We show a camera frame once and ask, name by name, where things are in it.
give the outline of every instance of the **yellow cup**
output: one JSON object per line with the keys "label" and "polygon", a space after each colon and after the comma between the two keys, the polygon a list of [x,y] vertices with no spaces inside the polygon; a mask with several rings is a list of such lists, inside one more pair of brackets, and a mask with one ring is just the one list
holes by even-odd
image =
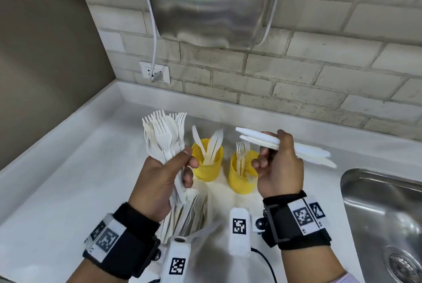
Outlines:
{"label": "yellow cup", "polygon": [[[207,149],[208,142],[210,139],[201,139],[201,143],[204,147],[204,149]],[[204,162],[204,156],[202,155],[201,148],[198,144],[194,144],[192,146],[193,153],[192,155],[198,160],[199,162],[199,168],[193,169],[193,173],[195,176],[204,182],[211,182],[214,181],[218,175],[220,174],[220,168],[221,168],[221,161],[223,160],[223,147],[221,146],[216,155],[215,160],[213,164],[210,165],[202,165]]]}
{"label": "yellow cup", "polygon": [[[246,157],[249,158],[249,160],[245,160],[244,175],[248,173],[251,176],[258,177],[258,173],[256,173],[255,169],[252,167],[252,164],[251,164],[251,161],[253,159],[258,158],[258,153],[256,153],[255,151],[249,151]],[[238,194],[249,194],[256,187],[257,179],[250,182],[248,178],[237,174],[236,163],[237,163],[237,157],[236,157],[236,153],[234,153],[230,160],[229,185],[232,188],[232,190]]]}

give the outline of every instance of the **sink basin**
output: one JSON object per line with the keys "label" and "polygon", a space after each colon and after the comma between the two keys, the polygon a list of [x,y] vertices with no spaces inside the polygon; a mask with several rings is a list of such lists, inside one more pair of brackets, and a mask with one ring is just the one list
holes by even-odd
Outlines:
{"label": "sink basin", "polygon": [[353,169],[341,193],[366,283],[422,283],[422,184]]}

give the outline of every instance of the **white countertop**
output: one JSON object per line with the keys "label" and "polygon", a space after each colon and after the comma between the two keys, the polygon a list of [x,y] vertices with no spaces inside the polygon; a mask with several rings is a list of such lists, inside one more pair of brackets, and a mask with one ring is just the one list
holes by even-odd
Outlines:
{"label": "white countertop", "polygon": [[[365,168],[422,181],[419,142],[116,81],[0,172],[0,275],[17,283],[67,280],[82,260],[87,235],[128,199],[147,156],[141,118],[155,108],[188,112],[187,144],[193,144],[193,124],[204,137],[224,128],[224,167],[217,180],[206,184],[224,220],[234,206],[262,213],[256,190],[237,195],[227,184],[228,160],[239,135],[235,126],[283,128],[303,143],[331,151],[337,169],[305,163],[305,191],[317,197],[330,219],[337,257],[362,283],[341,176]],[[258,255],[228,254],[225,224],[207,241],[186,281],[271,282]],[[279,249],[268,248],[258,235],[252,243],[267,256],[278,281],[286,282]],[[155,278],[145,273],[131,282]]]}

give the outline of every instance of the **electrical outlet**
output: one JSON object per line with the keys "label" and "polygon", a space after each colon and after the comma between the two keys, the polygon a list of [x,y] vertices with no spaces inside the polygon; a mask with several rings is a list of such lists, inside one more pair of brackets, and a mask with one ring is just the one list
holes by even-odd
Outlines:
{"label": "electrical outlet", "polygon": [[[142,73],[142,76],[145,79],[150,79],[152,64],[148,63],[148,62],[140,61],[139,65],[140,65],[140,71]],[[170,69],[167,66],[156,64],[155,67],[154,67],[153,76],[156,76],[157,73],[162,73],[161,80],[158,80],[157,82],[163,82],[163,83],[170,84]]]}

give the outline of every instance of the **sleeve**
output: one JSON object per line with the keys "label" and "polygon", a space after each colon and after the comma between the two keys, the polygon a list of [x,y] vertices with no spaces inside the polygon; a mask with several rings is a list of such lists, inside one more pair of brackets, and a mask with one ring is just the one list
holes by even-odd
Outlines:
{"label": "sleeve", "polygon": [[359,283],[359,281],[356,280],[352,274],[347,273],[346,275],[342,276],[338,280],[335,280],[331,283]]}

